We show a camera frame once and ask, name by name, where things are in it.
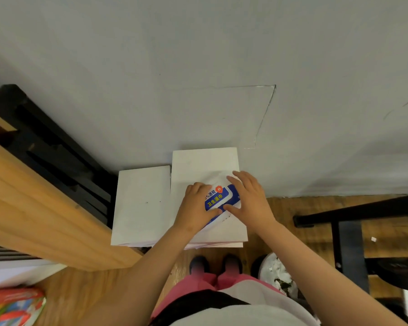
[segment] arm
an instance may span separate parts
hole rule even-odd
[[[228,176],[240,195],[241,208],[224,205],[266,242],[295,280],[324,325],[404,326],[400,318],[329,265],[279,224],[258,181],[247,172]]]
[[[175,260],[193,236],[220,209],[206,212],[204,199],[211,185],[195,183],[186,189],[174,225],[121,279],[97,302],[78,326],[144,326],[157,303]]]

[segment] white paper stack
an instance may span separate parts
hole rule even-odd
[[[236,148],[174,151],[172,173],[169,166],[121,171],[111,244],[153,246],[174,224],[189,184],[212,184],[208,181],[225,177],[233,170],[239,170]],[[200,231],[186,249],[242,247],[247,240],[245,225],[231,216]]]

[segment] shoe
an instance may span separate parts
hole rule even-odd
[[[210,264],[208,263],[207,258],[205,258],[204,256],[198,255],[191,260],[189,264],[190,275],[192,274],[192,269],[197,266],[202,266],[205,273],[210,273]]]
[[[222,273],[225,272],[225,266],[227,263],[230,264],[235,264],[239,267],[239,274],[242,274],[243,272],[243,265],[242,265],[242,261],[240,260],[240,258],[238,258],[237,256],[235,256],[234,254],[227,254],[225,255],[225,257],[222,260]]]

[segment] finger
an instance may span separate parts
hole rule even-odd
[[[192,193],[197,193],[198,190],[200,189],[200,187],[201,187],[202,185],[204,185],[204,183],[195,182],[194,185],[192,186],[191,192],[192,192]]]
[[[234,170],[233,174],[235,176],[237,176],[242,181],[243,186],[245,187],[246,190],[251,190],[252,189],[252,183],[251,183],[250,179],[244,173],[237,172],[237,171]]]
[[[228,211],[228,212],[230,212],[231,214],[233,214],[234,216],[238,216],[238,215],[240,214],[240,209],[234,207],[233,205],[226,204],[226,205],[223,206],[223,208],[224,208],[226,211]]]
[[[234,185],[236,188],[237,192],[239,193],[240,197],[244,194],[245,187],[243,186],[242,182],[239,181],[237,178],[234,178],[233,176],[227,176],[228,181]]]
[[[192,190],[192,184],[189,184],[189,185],[187,186],[187,188],[186,188],[186,193],[185,193],[185,194],[188,194],[188,193],[190,192],[190,190]]]
[[[257,179],[253,175],[246,172],[245,170],[242,170],[241,173],[243,173],[245,176],[247,176],[249,178],[249,180],[252,183],[252,186],[254,186],[256,189],[261,189],[260,183],[257,181]]]
[[[214,218],[215,216],[218,216],[218,215],[222,214],[223,212],[222,212],[222,210],[220,210],[219,208],[215,208],[215,209],[209,210],[209,211],[206,212],[206,213],[209,215],[210,219],[212,219],[212,218]]]
[[[200,188],[198,189],[198,194],[201,195],[206,195],[211,189],[211,185],[210,184],[204,184],[202,186],[200,186]]]

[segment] gray wall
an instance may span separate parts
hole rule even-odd
[[[11,82],[111,170],[236,146],[269,196],[408,192],[408,0],[0,0]]]

